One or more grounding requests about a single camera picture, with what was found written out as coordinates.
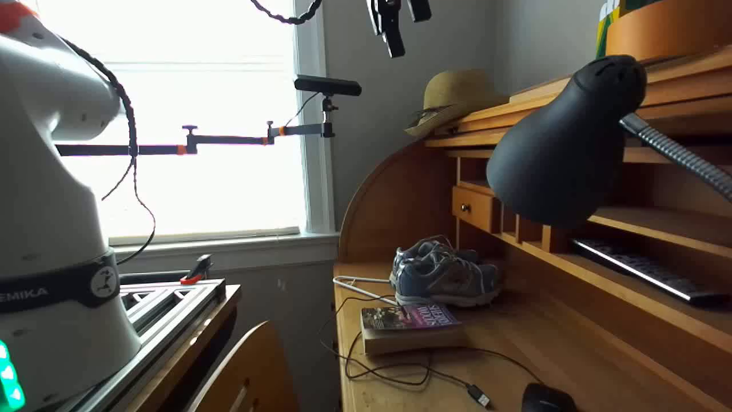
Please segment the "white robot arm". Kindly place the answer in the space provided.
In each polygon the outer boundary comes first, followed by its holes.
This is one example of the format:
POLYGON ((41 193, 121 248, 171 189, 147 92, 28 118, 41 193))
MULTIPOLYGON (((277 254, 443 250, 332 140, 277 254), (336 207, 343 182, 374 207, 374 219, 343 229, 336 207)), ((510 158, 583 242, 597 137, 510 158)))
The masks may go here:
POLYGON ((62 162, 62 140, 119 115, 106 80, 20 0, 0 0, 0 404, 38 412, 139 350, 98 202, 62 162))

